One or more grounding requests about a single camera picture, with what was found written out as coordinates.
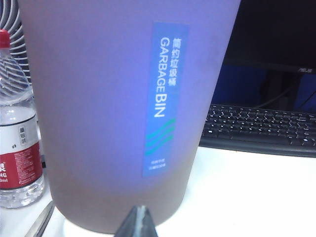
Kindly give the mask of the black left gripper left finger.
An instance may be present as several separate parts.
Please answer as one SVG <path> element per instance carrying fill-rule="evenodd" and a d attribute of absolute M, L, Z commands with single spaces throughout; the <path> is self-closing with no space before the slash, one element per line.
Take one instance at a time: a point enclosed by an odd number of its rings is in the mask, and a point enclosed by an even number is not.
<path fill-rule="evenodd" d="M 54 208 L 54 202 L 50 201 L 34 221 L 28 232 L 25 234 L 25 237 L 41 237 L 50 221 Z"/>

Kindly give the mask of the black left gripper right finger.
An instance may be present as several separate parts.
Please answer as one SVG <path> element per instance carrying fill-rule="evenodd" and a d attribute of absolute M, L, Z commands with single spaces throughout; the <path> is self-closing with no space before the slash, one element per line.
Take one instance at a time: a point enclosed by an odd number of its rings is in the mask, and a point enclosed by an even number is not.
<path fill-rule="evenodd" d="M 115 237 L 158 237 L 149 209 L 144 205 L 133 206 Z"/>

